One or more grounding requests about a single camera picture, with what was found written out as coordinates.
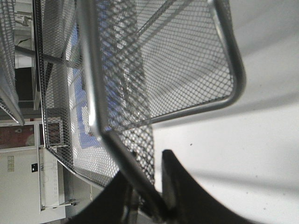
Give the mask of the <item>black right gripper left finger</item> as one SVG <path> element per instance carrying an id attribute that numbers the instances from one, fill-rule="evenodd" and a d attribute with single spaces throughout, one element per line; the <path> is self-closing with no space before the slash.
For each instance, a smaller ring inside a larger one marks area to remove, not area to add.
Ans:
<path id="1" fill-rule="evenodd" d="M 69 224 L 136 224 L 138 195 L 118 172 L 104 190 Z"/>

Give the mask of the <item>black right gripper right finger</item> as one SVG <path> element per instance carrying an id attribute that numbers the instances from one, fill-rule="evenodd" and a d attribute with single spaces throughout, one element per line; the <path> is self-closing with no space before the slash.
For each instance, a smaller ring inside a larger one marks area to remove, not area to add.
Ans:
<path id="1" fill-rule="evenodd" d="M 167 224 L 251 224 L 205 191 L 186 171 L 173 151 L 162 152 L 163 199 Z"/>

